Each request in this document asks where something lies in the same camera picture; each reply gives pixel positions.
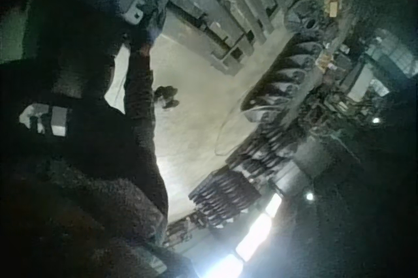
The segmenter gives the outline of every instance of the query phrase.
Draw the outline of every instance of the light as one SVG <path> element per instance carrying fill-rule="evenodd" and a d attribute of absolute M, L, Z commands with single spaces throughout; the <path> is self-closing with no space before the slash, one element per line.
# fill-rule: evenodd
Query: light
<path fill-rule="evenodd" d="M 243 267 L 242 261 L 230 254 L 218 262 L 204 278 L 238 278 Z"/>
<path fill-rule="evenodd" d="M 272 219 L 264 213 L 261 214 L 252 224 L 248 234 L 238 244 L 235 251 L 243 260 L 248 262 L 260 244 L 267 239 L 271 228 Z"/>
<path fill-rule="evenodd" d="M 305 197 L 310 202 L 312 202 L 315 199 L 314 194 L 312 192 L 306 193 Z"/>
<path fill-rule="evenodd" d="M 266 206 L 266 213 L 271 218 L 274 218 L 276 216 L 277 210 L 279 209 L 279 206 L 281 204 L 281 197 L 277 193 L 273 195 L 272 199 L 270 200 L 270 203 Z"/>

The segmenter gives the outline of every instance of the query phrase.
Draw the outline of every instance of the concrete floor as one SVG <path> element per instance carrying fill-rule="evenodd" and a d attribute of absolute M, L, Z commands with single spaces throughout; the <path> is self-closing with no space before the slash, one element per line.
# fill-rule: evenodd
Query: concrete floor
<path fill-rule="evenodd" d="M 291 35 L 282 15 L 263 46 L 243 60 L 244 68 L 226 76 L 199 55 L 174 42 L 164 33 L 151 52 L 154 88 L 178 88 L 180 105 L 156 109 L 157 162 L 169 194 L 169 221 L 191 213 L 187 195 L 213 170 L 223 166 L 230 151 L 255 128 L 240 113 L 241 100 L 268 70 Z M 123 85 L 129 51 L 123 47 L 116 59 L 116 74 L 106 99 L 123 111 Z"/>

